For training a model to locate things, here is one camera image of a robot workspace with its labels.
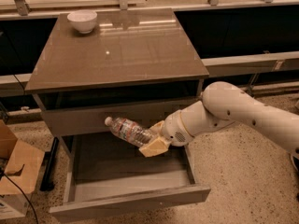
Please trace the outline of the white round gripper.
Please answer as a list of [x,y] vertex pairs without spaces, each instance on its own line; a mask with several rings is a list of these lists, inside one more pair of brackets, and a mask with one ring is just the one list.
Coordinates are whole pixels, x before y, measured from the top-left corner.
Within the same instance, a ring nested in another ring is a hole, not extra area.
[[178,110],[164,121],[152,125],[150,129],[157,134],[162,133],[165,138],[155,136],[139,149],[146,158],[165,153],[170,144],[176,147],[189,144],[200,132],[199,114],[192,108]]

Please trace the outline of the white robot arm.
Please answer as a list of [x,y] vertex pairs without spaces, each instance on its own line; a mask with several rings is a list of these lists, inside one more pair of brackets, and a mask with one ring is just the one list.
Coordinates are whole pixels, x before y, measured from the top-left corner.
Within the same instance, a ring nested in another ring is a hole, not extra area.
[[196,103],[178,110],[151,127],[157,133],[139,151],[146,157],[171,146],[189,144],[201,133],[212,133],[239,122],[261,133],[299,158],[299,116],[265,105],[227,82],[208,85]]

